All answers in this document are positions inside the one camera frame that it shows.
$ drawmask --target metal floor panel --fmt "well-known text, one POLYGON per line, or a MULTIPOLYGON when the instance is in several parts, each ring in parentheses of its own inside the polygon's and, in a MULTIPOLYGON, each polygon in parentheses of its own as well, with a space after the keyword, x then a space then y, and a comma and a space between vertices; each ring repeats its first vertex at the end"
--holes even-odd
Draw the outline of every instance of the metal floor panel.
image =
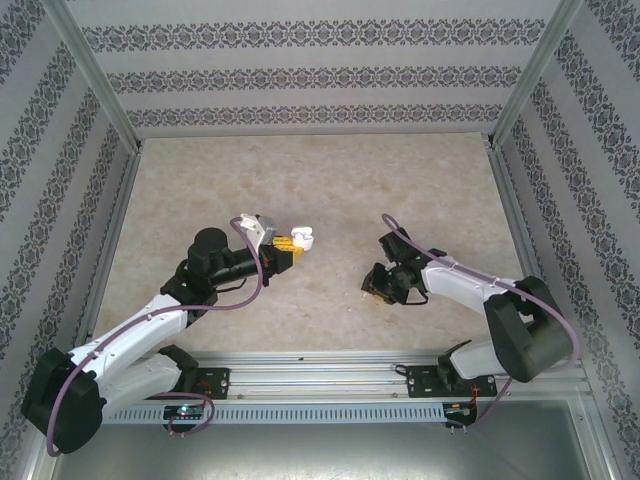
POLYGON ((213 425, 184 439, 155 425, 105 425, 61 457, 56 480, 589 478, 560 401, 506 402, 477 431, 435 424, 213 425))

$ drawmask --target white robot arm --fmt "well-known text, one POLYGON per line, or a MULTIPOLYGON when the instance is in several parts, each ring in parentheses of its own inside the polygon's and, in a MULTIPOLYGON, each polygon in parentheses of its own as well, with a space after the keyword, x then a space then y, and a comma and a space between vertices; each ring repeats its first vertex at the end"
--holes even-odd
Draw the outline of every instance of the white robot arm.
MULTIPOLYGON (((407 236, 404 229, 400 231, 407 236)), ((445 252, 431 249, 437 258, 429 258, 393 232, 380 238, 380 244, 390 264, 374 265, 365 277, 364 291, 386 303, 405 305, 409 291, 415 288, 425 300, 427 294, 443 295, 487 319, 490 341, 469 340, 439 358, 438 374, 448 389, 479 376, 504 373, 528 382, 571 354, 572 342, 562 325, 539 306, 497 285, 515 286, 559 312, 549 289, 538 278, 483 281, 452 268, 460 264, 445 252)))
MULTIPOLYGON (((292 237, 277 237, 269 217, 243 214, 240 228, 257 252, 263 286, 293 266, 313 244, 309 227, 294 228, 292 237)), ((53 348, 38 360, 21 411, 45 435, 55 418, 53 442, 60 452, 83 446, 103 418, 124 407, 158 393, 174 389, 188 393, 194 388, 198 364, 175 345, 132 364, 200 318, 205 311, 199 306, 214 305, 224 291, 220 286, 255 275, 258 265, 248 247, 231 251, 226 234, 218 228, 200 231, 187 257, 160 294, 125 322, 68 354, 53 348), (69 383, 68 389, 56 410, 64 383, 69 383)))

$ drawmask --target enclosure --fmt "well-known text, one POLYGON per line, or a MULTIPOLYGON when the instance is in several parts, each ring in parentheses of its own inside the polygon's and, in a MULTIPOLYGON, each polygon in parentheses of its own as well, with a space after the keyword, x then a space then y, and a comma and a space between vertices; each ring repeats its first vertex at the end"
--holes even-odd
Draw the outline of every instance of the enclosure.
POLYGON ((2 2, 0 478, 640 478, 639 7, 2 2), (199 230, 240 248, 241 213, 315 242, 252 305, 153 349, 229 369, 214 423, 169 438, 176 402, 141 401, 48 457, 20 411, 43 353, 144 307, 199 230), (395 369, 487 320, 361 290, 383 213, 475 269, 542 279, 581 360, 449 435, 442 399, 395 369))

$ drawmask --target beige table surface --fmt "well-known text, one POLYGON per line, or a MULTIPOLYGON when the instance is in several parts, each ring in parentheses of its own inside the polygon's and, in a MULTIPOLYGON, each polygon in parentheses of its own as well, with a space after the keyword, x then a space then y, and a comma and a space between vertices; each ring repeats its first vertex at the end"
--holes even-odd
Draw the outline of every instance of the beige table surface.
MULTIPOLYGON (((403 307, 363 296, 364 276, 385 263, 383 212, 428 248, 495 275, 522 275, 479 134, 150 139, 95 333, 159 293, 200 229, 220 227, 241 248, 228 222, 242 212, 273 217, 284 235, 312 226, 313 250, 250 306, 210 312, 171 339, 182 348, 445 349, 488 335, 484 318, 446 298, 403 307)), ((254 286, 250 279, 219 304, 254 286)))

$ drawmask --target metal frame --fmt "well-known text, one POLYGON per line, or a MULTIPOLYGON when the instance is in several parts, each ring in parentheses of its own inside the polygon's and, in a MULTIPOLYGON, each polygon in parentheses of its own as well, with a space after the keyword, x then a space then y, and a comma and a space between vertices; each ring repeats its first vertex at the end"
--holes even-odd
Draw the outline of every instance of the metal frame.
POLYGON ((542 71, 551 60, 553 51, 556 49, 564 33, 567 31, 573 17, 578 12, 578 8, 583 4, 582 0, 561 0, 558 8, 554 12, 547 28, 545 28, 536 49, 531 55, 527 66, 522 71, 507 104, 502 109, 500 118, 491 132, 491 139, 494 146, 502 145, 504 139, 509 134, 511 127, 515 123, 522 107, 529 99, 529 94, 535 87, 542 75, 542 71))
POLYGON ((127 150, 130 153, 135 152, 140 146, 140 139, 107 76, 100 68, 87 39, 73 18, 66 0, 42 0, 42 6, 69 48, 89 86, 100 100, 100 104, 107 112, 107 116, 118 131, 120 138, 127 144, 127 150))
MULTIPOLYGON (((231 369, 229 396, 216 401, 226 410, 278 407, 280 410, 306 410, 340 406, 357 411, 361 408, 411 407, 420 403, 441 407, 441 399, 412 399, 407 394, 404 377, 394 371, 398 364, 431 365, 437 363, 433 351, 381 351, 381 352, 288 352, 288 353, 192 353, 203 367, 227 367, 231 369)), ((498 388, 506 378, 496 379, 498 388)), ((464 401, 468 398, 451 399, 464 401)), ((543 373, 528 384, 514 383, 504 402, 531 400, 555 400, 566 402, 585 463, 593 479, 617 479, 620 472, 613 460, 608 439, 604 433, 599 412, 582 364, 564 372, 543 373)), ((490 398, 479 399, 487 404, 490 398)), ((180 404, 180 401, 148 401, 146 407, 180 404)), ((242 421, 227 423, 264 423, 247 416, 242 421)), ((437 421, 437 418, 416 421, 437 421)), ((132 419, 124 422, 148 424, 148 421, 132 419)), ((322 423, 288 419, 282 423, 322 423)), ((345 423, 355 423, 345 419, 345 423)), ((55 467, 55 459, 49 458, 44 449, 42 435, 31 437, 26 479, 49 479, 55 467)))
POLYGON ((120 195, 117 199, 114 210, 115 213, 113 220, 111 221, 109 232, 107 233, 107 239, 105 240, 106 249, 104 251, 104 255, 100 256, 98 268, 96 270, 96 282, 91 290, 89 300, 87 302, 87 309, 80 320, 80 327, 78 328, 78 335, 76 336, 76 347, 84 345, 87 342, 87 338, 92 336, 93 329, 98 321, 100 306, 102 305, 102 299, 107 289, 109 272, 111 271, 111 265, 113 264, 113 259, 116 255, 118 239, 120 238, 125 214, 127 213, 127 206, 129 205, 129 199, 131 198, 131 192, 133 191, 136 174, 138 173, 138 166, 140 165, 143 147, 144 143, 141 144, 136 151, 131 153, 133 157, 130 159, 129 165, 127 166, 127 170, 124 174, 125 177, 122 189, 120 190, 120 195))

